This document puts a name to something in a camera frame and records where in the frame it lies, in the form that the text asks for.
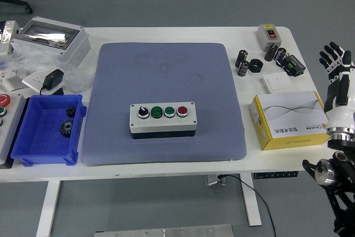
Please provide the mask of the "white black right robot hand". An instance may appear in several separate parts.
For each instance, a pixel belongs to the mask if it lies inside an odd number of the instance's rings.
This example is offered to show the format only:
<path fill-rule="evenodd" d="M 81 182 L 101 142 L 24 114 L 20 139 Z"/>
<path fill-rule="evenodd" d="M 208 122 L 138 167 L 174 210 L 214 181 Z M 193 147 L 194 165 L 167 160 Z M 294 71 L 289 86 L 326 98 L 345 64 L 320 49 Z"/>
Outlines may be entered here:
<path fill-rule="evenodd" d="M 331 42 L 320 51 L 319 62 L 328 74 L 329 86 L 324 103 L 328 128 L 354 131 L 354 63 L 351 51 Z"/>

